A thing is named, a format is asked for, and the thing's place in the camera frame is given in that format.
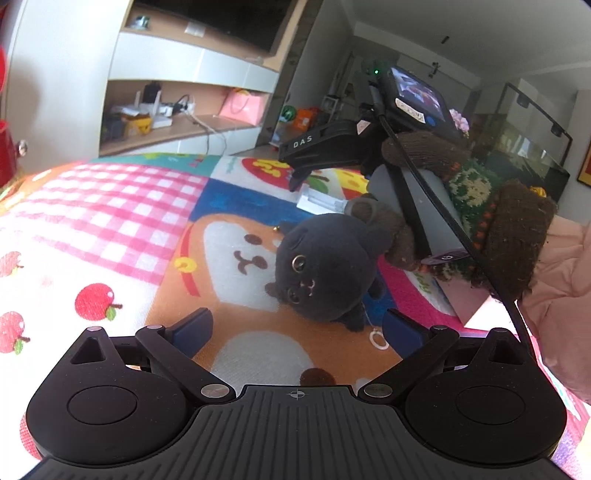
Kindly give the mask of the brown knitted gloved hand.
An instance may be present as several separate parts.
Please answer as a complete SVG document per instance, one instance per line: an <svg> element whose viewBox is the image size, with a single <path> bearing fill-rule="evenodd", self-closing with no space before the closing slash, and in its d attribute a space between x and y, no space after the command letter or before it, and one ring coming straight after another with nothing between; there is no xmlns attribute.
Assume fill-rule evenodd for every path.
<svg viewBox="0 0 591 480"><path fill-rule="evenodd" d="M459 223L511 298L519 300L531 293L535 266L556 214L556 204L518 180L503 180L473 160L468 150L433 133L407 132L397 138L417 167L443 181ZM385 254L388 263L407 271L420 269L414 234L403 215L371 194L349 200L346 215L389 232L392 245ZM424 269L439 280L462 277L474 287L493 291L473 260Z"/></svg>

